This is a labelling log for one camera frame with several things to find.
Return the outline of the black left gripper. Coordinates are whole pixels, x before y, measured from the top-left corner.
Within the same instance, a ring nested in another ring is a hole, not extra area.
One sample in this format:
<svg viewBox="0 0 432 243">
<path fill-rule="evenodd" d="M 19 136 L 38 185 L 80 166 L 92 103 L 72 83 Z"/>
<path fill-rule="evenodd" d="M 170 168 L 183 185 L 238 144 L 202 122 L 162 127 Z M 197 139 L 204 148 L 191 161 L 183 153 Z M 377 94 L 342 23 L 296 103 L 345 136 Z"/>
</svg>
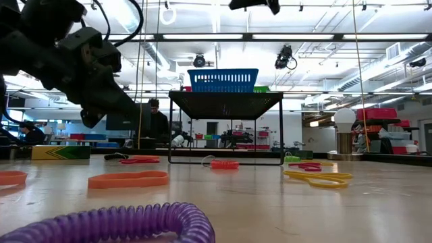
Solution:
<svg viewBox="0 0 432 243">
<path fill-rule="evenodd" d="M 20 42 L 20 69 L 39 79 L 47 90 L 57 89 L 80 105 L 83 124 L 94 128 L 107 114 L 133 114 L 135 103 L 113 79 L 110 66 L 78 65 L 58 43 L 42 46 L 31 40 Z"/>
</svg>

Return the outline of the blue plastic basket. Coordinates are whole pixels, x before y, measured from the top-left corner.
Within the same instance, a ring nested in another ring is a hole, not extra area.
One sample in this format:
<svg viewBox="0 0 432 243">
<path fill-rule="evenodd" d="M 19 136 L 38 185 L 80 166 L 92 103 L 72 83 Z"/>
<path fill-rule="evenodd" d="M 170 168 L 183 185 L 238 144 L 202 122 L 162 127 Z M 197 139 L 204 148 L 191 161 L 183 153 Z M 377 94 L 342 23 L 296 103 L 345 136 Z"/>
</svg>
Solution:
<svg viewBox="0 0 432 243">
<path fill-rule="evenodd" d="M 188 70 L 193 92 L 253 92 L 259 70 Z"/>
</svg>

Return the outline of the orange coil keychain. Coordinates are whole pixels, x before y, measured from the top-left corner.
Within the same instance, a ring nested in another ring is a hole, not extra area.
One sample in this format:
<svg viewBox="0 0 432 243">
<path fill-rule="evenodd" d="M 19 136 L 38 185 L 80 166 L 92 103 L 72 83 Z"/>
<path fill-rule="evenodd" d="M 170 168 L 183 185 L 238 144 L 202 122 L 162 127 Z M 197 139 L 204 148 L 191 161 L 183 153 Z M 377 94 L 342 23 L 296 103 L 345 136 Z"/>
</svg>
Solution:
<svg viewBox="0 0 432 243">
<path fill-rule="evenodd" d="M 211 169 L 224 169 L 235 170 L 238 169 L 240 164 L 235 160 L 217 159 L 213 155 L 208 155 L 201 160 L 203 167 L 210 167 Z"/>
</svg>

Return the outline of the green yellow crayon box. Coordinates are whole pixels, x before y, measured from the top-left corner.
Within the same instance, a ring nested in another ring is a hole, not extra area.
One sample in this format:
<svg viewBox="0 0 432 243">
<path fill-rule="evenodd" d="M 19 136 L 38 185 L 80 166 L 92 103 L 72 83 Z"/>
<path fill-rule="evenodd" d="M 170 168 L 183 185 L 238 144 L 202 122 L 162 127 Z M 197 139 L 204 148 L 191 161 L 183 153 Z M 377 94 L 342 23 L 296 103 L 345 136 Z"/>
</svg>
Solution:
<svg viewBox="0 0 432 243">
<path fill-rule="evenodd" d="M 89 159 L 89 146 L 37 145 L 32 147 L 32 160 L 73 160 Z"/>
<path fill-rule="evenodd" d="M 292 156 L 299 157 L 301 159 L 311 160 L 314 158 L 314 152 L 304 150 L 290 150 Z"/>
</svg>

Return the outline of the black monitor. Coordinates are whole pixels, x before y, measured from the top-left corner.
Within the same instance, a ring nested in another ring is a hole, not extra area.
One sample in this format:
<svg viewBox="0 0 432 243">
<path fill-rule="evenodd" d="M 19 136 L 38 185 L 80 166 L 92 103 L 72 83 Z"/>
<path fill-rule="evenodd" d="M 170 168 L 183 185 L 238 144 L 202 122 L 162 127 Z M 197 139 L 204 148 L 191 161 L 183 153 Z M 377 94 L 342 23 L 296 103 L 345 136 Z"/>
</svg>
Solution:
<svg viewBox="0 0 432 243">
<path fill-rule="evenodd" d="M 137 104 L 133 114 L 107 114 L 106 130 L 150 130 L 151 129 L 151 106 L 148 103 Z"/>
</svg>

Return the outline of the black overhead light beam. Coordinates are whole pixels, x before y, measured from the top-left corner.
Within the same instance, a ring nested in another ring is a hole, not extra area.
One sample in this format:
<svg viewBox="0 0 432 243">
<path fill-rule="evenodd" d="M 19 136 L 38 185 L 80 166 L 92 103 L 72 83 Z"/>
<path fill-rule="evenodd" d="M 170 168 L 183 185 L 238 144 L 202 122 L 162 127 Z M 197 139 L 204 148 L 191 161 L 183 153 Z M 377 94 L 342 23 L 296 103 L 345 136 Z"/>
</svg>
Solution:
<svg viewBox="0 0 432 243">
<path fill-rule="evenodd" d="M 287 42 L 287 43 L 379 43 L 427 42 L 432 33 L 200 33 L 139 34 L 132 42 Z"/>
</svg>

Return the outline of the person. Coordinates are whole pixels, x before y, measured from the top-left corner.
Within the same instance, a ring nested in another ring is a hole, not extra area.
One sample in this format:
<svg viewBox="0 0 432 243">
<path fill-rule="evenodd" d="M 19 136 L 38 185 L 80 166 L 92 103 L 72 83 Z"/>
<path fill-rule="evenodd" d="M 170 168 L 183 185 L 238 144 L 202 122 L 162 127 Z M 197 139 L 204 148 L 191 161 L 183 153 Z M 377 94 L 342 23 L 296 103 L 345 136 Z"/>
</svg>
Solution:
<svg viewBox="0 0 432 243">
<path fill-rule="evenodd" d="M 169 142 L 168 118 L 160 112 L 158 99 L 150 99 L 148 104 L 151 107 L 151 128 L 147 132 L 147 136 L 149 138 L 154 138 L 156 143 L 167 144 Z"/>
<path fill-rule="evenodd" d="M 43 145 L 45 134 L 37 128 L 31 121 L 20 123 L 21 132 L 24 134 L 24 142 L 30 145 Z"/>
</svg>

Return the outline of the red rubber band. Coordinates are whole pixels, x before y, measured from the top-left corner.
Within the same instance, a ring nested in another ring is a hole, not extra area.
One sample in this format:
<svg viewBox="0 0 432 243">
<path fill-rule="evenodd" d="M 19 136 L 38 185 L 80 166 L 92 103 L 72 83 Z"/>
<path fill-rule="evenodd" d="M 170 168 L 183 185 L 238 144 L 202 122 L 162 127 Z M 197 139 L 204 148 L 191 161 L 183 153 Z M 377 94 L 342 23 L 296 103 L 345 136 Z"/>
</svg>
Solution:
<svg viewBox="0 0 432 243">
<path fill-rule="evenodd" d="M 320 163 L 289 163 L 289 167 L 297 167 L 305 171 L 322 171 Z"/>
<path fill-rule="evenodd" d="M 159 163 L 158 159 L 120 159 L 121 164 L 149 164 L 149 163 Z"/>
</svg>

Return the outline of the black perforated metal shelf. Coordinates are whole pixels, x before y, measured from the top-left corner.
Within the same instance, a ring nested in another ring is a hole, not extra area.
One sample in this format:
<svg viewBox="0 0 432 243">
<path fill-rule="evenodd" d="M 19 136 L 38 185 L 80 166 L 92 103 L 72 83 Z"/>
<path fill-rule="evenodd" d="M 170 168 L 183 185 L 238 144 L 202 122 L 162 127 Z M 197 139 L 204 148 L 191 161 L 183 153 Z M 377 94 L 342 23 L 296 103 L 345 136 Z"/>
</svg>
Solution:
<svg viewBox="0 0 432 243">
<path fill-rule="evenodd" d="M 281 92 L 186 92 L 170 91 L 169 123 L 173 123 L 173 105 L 191 120 L 222 119 L 255 122 L 275 105 L 279 106 L 279 162 L 284 164 L 284 118 Z"/>
</svg>

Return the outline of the red storage bins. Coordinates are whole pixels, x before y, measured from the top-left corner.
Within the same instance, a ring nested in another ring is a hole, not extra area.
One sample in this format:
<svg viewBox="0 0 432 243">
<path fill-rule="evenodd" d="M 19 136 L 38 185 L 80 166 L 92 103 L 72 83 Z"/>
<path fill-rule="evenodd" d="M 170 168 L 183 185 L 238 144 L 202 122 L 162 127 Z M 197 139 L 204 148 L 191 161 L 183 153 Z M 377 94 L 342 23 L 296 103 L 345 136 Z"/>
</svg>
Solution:
<svg viewBox="0 0 432 243">
<path fill-rule="evenodd" d="M 396 119 L 397 111 L 394 108 L 366 108 L 356 111 L 358 120 L 363 119 Z"/>
</svg>

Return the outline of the purple coil keychain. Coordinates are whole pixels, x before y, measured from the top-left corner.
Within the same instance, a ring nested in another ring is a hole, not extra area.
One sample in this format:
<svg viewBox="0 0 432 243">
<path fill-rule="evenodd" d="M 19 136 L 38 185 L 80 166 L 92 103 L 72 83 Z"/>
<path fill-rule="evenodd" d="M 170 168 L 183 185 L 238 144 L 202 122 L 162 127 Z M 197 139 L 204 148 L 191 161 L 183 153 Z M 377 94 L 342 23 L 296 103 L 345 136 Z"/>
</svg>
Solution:
<svg viewBox="0 0 432 243">
<path fill-rule="evenodd" d="M 58 215 L 0 236 L 0 243 L 99 243 L 174 232 L 173 243 L 215 243 L 208 217 L 194 204 L 120 206 Z"/>
</svg>

